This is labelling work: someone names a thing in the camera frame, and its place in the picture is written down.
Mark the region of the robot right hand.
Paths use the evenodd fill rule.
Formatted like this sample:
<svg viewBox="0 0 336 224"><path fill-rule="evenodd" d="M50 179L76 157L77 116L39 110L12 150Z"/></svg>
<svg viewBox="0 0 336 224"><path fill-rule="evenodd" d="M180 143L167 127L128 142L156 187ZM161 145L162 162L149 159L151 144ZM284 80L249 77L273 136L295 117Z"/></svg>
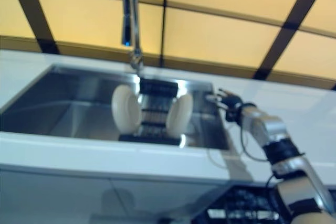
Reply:
<svg viewBox="0 0 336 224"><path fill-rule="evenodd" d="M240 96L223 88L219 88L215 94L207 94L205 99L225 111L237 110L243 104Z"/></svg>

